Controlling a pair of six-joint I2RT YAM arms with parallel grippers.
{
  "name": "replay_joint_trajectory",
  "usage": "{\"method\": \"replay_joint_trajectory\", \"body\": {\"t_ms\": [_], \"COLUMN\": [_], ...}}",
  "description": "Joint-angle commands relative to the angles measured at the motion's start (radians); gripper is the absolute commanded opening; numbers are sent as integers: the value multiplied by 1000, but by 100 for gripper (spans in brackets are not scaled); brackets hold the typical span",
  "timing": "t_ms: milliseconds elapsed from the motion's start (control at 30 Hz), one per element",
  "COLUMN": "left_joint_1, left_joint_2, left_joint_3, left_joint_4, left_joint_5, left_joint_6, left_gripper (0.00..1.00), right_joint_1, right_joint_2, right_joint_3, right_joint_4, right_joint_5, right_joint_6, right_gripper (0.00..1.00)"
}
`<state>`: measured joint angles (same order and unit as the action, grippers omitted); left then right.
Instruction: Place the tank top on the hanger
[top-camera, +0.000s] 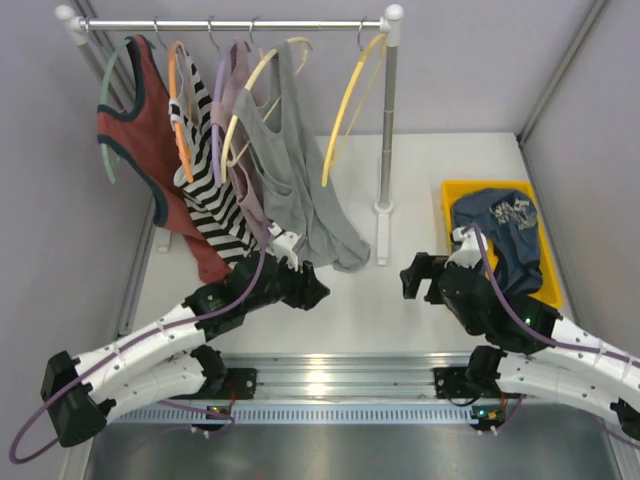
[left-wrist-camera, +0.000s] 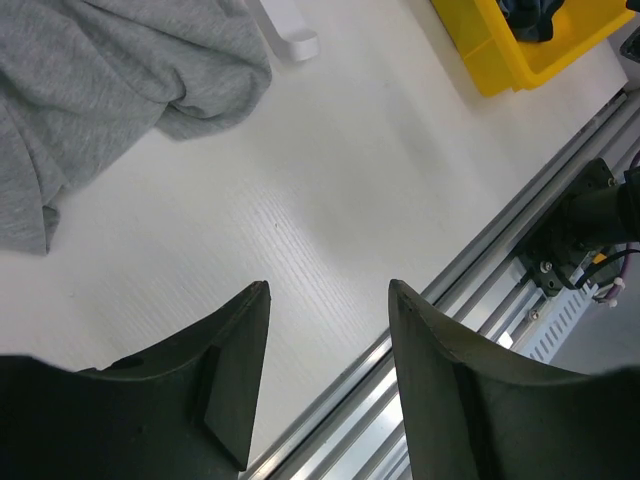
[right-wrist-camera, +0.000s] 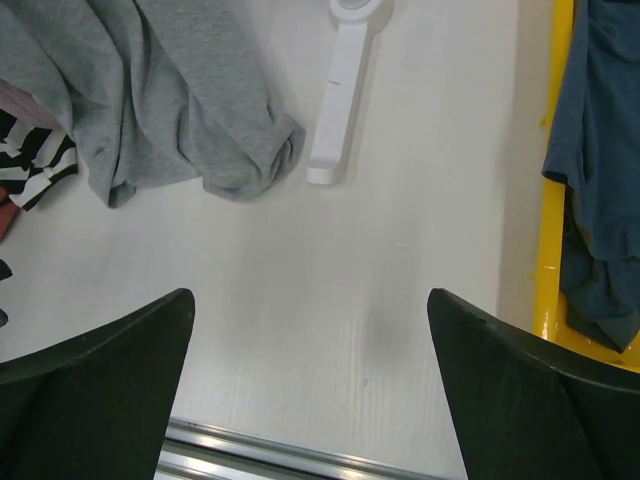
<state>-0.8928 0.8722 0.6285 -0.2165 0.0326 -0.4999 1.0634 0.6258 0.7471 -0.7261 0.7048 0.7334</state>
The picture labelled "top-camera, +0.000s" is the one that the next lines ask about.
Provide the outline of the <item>blue printed tank top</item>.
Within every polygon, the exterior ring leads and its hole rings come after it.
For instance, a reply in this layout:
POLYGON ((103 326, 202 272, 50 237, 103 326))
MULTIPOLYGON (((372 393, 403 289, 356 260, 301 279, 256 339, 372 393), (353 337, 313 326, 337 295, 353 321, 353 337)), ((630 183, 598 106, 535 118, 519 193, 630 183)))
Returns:
POLYGON ((458 199, 451 210, 456 228, 475 223, 493 244, 494 275, 507 294, 531 294, 543 284, 538 213, 533 200, 515 189, 487 188, 458 199))

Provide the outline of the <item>yellow hanger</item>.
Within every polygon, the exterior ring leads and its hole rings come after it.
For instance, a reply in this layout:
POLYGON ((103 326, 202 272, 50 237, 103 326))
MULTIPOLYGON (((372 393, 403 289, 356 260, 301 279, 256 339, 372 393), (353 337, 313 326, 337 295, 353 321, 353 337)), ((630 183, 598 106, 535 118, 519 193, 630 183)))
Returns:
POLYGON ((329 136, 329 142, 328 142, 328 147, 326 150, 326 154, 325 154, 325 158, 324 158, 324 163, 323 163, 323 170, 322 170, 322 177, 321 177, 321 186, 322 187, 327 187, 329 184, 329 177, 330 177, 330 173, 331 170, 334 168, 339 156, 342 154, 344 148, 345 148, 345 144, 346 144, 346 139, 349 137, 355 123, 356 120, 358 119, 360 112, 366 102, 366 100, 368 99, 371 89, 374 85, 374 83, 376 82, 379 73, 381 71, 381 67, 384 63, 384 61, 386 60, 386 52, 387 52, 387 43, 386 43, 386 38, 387 35, 385 33, 378 33, 376 34, 368 43, 368 45, 366 47, 363 47, 361 45, 361 32, 364 28, 364 23, 368 20, 367 17, 363 17, 362 20, 359 23, 358 26, 358 34, 357 34, 357 42, 358 42, 358 47, 360 49, 360 55, 358 58, 358 61, 352 71, 351 77, 349 79, 349 82, 346 86, 346 89, 344 91, 343 97, 341 99, 341 103, 339 105, 336 117, 335 117, 335 121, 329 136), (346 129, 344 131, 342 131, 342 127, 343 127, 343 123, 345 120, 345 115, 347 113, 347 109, 349 107, 349 104, 352 100, 354 91, 356 89, 356 86, 359 82, 359 79, 363 73, 363 70, 369 60, 369 58, 371 57, 372 53, 374 52, 374 50, 378 48, 379 49, 379 59, 378 62, 373 70, 373 73, 370 77, 370 79, 368 80, 368 83, 364 89, 364 92, 362 94, 362 97, 353 113, 353 116, 350 120, 349 125, 346 127, 346 129))

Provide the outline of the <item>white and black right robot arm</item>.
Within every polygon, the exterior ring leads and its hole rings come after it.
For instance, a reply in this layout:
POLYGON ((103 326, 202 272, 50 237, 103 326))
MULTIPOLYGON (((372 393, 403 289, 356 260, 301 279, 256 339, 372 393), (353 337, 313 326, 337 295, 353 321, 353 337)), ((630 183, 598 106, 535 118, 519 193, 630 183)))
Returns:
POLYGON ((583 330, 557 309, 524 294, 499 297, 489 279, 444 256, 417 254, 400 273, 403 296, 422 281, 425 300, 446 306, 471 336, 464 378, 446 395, 530 396, 570 406, 639 437, 639 360, 583 330))

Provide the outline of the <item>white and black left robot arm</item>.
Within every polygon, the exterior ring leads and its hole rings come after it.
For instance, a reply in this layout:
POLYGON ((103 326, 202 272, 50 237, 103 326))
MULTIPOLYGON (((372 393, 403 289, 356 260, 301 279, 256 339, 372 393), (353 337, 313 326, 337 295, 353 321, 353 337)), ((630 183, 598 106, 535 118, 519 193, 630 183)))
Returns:
POLYGON ((58 443, 81 444, 130 411, 172 397, 217 396, 227 369, 213 339, 258 309, 283 303, 308 311, 329 294, 310 262, 291 269, 253 253, 146 327, 77 356, 57 353, 47 362, 41 397, 58 443))

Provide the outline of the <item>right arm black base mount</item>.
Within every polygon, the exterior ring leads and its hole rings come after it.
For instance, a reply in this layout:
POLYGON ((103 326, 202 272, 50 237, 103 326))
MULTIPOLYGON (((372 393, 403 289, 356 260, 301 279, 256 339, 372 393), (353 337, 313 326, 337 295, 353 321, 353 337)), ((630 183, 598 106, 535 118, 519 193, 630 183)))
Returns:
POLYGON ((438 367, 433 369, 435 395, 457 406, 470 406, 481 399, 499 399, 501 393, 492 387, 478 386, 466 378, 466 368, 438 367))

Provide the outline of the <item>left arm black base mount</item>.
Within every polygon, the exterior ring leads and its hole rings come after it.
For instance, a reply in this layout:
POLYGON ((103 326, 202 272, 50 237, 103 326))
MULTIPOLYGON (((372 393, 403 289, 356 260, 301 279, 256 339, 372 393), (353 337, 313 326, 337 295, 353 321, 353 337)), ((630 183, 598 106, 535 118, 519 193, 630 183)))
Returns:
POLYGON ((175 400, 251 400, 257 387, 257 370, 230 368, 223 379, 206 380, 195 393, 172 397, 175 400))

